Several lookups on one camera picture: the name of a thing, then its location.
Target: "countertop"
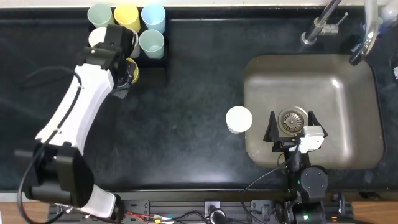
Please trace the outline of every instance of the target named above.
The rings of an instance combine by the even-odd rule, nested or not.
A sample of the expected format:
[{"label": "countertop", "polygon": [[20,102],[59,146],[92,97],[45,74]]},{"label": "countertop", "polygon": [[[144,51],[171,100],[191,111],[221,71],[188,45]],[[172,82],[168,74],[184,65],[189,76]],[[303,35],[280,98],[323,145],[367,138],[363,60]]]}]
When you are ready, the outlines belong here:
[{"label": "countertop", "polygon": [[[243,70],[258,55],[350,54],[360,35],[363,8],[339,8],[332,21],[349,12],[339,34],[319,37],[315,45],[304,47],[300,34],[321,11],[168,8],[168,86],[132,90],[125,100],[107,97],[84,150],[96,184],[112,191],[231,190],[269,171],[250,160],[244,134],[228,131],[225,114],[243,105]],[[16,191],[20,174],[14,149],[34,140],[71,78],[29,89],[21,88],[20,81],[43,66],[74,68],[77,53],[88,42],[85,13],[86,9],[1,11],[0,191]],[[367,58],[376,78],[384,159],[373,169],[329,170],[329,190],[398,188],[398,87],[389,68],[389,58],[398,49],[397,38],[398,28],[389,30]],[[283,173],[275,172],[255,188],[286,187]]]}]

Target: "chrome faucet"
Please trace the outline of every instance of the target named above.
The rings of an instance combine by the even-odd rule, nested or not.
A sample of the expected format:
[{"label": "chrome faucet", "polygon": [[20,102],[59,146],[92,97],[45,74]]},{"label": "chrome faucet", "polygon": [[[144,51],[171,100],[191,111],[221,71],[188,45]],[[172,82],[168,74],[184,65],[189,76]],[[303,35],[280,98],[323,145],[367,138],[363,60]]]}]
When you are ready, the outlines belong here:
[{"label": "chrome faucet", "polygon": [[[317,41],[318,35],[326,27],[326,21],[330,14],[337,8],[341,0],[331,0],[329,5],[323,10],[320,17],[316,18],[311,28],[301,35],[301,40],[304,44],[314,44]],[[359,64],[370,52],[379,31],[379,15],[377,12],[377,0],[364,0],[366,31],[365,37],[360,47],[358,47],[349,62],[352,65]]]}]

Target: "drain strainer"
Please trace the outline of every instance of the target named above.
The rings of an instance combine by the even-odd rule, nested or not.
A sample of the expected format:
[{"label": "drain strainer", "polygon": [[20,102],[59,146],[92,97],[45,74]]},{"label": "drain strainer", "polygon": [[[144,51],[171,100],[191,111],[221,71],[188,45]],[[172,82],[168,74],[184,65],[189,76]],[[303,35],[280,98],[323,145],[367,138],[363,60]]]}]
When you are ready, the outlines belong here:
[{"label": "drain strainer", "polygon": [[293,106],[286,108],[279,114],[279,127],[286,134],[294,135],[304,127],[307,120],[307,113],[299,108]]}]

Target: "stainless steel sink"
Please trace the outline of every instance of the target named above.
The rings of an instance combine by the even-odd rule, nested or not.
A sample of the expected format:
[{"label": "stainless steel sink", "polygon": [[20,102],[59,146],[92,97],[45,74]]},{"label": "stainless steel sink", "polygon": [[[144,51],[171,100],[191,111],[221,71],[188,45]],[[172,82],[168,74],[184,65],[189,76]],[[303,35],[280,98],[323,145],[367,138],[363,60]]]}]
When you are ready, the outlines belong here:
[{"label": "stainless steel sink", "polygon": [[253,115],[246,150],[260,166],[275,167],[279,153],[262,141],[271,111],[281,136],[301,131],[313,111],[328,132],[312,164],[328,169],[374,167],[384,141],[371,68],[348,63],[349,55],[263,55],[245,68],[244,105]]}]

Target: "wooden floor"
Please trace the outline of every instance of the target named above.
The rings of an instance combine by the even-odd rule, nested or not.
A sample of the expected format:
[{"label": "wooden floor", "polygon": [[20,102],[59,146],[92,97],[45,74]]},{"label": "wooden floor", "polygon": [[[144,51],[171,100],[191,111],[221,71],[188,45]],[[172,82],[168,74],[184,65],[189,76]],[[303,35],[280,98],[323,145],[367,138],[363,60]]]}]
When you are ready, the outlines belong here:
[{"label": "wooden floor", "polygon": [[[24,205],[33,220],[43,222],[47,219],[47,204],[27,202]],[[375,224],[398,223],[398,202],[354,202],[353,205],[357,220]],[[15,202],[0,202],[0,212],[2,224],[25,224]]]}]

